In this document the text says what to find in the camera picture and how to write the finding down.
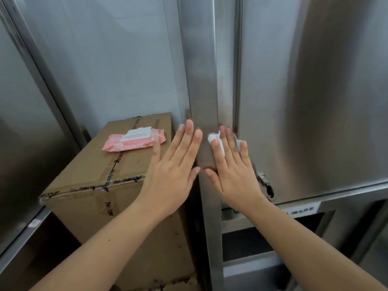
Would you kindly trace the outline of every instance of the stainless steel door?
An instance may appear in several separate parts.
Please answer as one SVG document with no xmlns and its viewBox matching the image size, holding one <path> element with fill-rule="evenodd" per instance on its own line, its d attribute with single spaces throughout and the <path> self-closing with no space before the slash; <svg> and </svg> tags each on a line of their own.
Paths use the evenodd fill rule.
<svg viewBox="0 0 388 291">
<path fill-rule="evenodd" d="M 388 0 L 245 0 L 239 136 L 276 203 L 388 180 Z"/>
<path fill-rule="evenodd" d="M 0 21 L 1 253 L 79 147 L 1 1 Z"/>
</svg>

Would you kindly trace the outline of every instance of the left hand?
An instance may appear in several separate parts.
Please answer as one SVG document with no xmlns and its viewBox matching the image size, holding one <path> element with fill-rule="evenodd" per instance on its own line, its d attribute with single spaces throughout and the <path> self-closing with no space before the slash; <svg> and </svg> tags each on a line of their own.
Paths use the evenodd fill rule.
<svg viewBox="0 0 388 291">
<path fill-rule="evenodd" d="M 161 218 L 175 212 L 187 199 L 199 173 L 199 166 L 192 166 L 201 141 L 202 131 L 194 132 L 194 124 L 188 119 L 186 126 L 179 126 L 161 159 L 160 137 L 155 135 L 151 163 L 137 201 L 144 202 L 150 210 L 160 210 Z"/>
</svg>

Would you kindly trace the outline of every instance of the hand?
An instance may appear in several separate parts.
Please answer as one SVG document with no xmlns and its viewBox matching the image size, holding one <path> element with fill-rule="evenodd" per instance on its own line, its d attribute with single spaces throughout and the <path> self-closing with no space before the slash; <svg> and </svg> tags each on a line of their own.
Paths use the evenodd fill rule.
<svg viewBox="0 0 388 291">
<path fill-rule="evenodd" d="M 193 163 L 202 141 L 202 131 L 196 130 L 191 120 L 181 124 L 166 154 L 161 158 L 160 138 L 155 137 L 153 155 L 137 201 L 151 210 L 160 210 L 164 219 L 176 211 L 187 199 L 199 173 Z"/>
<path fill-rule="evenodd" d="M 225 157 L 217 139 L 211 142 L 218 175 L 210 168 L 205 169 L 209 179 L 220 193 L 221 198 L 233 209 L 247 215 L 258 202 L 266 201 L 261 193 L 251 161 L 248 146 L 241 142 L 241 153 L 236 147 L 233 132 L 230 128 L 220 126 L 221 141 Z"/>
</svg>

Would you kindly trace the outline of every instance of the pink wet wipes package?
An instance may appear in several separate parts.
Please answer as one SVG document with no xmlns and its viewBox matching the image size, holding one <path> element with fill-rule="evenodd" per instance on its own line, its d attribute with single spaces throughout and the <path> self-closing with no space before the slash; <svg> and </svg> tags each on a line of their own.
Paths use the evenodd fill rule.
<svg viewBox="0 0 388 291">
<path fill-rule="evenodd" d="M 151 129 L 151 127 L 147 127 L 129 130 L 125 135 L 110 135 L 102 149 L 110 152 L 120 152 L 152 147 L 154 136 L 157 135 L 157 133 L 159 133 L 160 136 L 160 143 L 165 142 L 166 137 L 164 135 L 164 130 Z"/>
</svg>

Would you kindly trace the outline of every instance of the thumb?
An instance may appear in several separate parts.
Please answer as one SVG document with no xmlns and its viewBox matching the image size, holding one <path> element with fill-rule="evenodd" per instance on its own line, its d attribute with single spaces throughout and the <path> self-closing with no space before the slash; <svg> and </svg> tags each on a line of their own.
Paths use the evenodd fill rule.
<svg viewBox="0 0 388 291">
<path fill-rule="evenodd" d="M 201 168 L 199 166 L 196 166 L 194 167 L 190 173 L 189 173 L 189 177 L 187 178 L 187 187 L 186 187 L 186 191 L 190 191 L 191 187 L 193 186 L 193 183 L 194 183 L 194 180 L 195 178 L 197 177 L 199 171 L 201 170 Z"/>
<path fill-rule="evenodd" d="M 208 178 L 210 179 L 210 181 L 212 182 L 212 184 L 216 187 L 217 191 L 221 193 L 222 186 L 221 186 L 220 178 L 217 175 L 217 173 L 213 171 L 211 168 L 205 169 L 205 172 Z"/>
</svg>

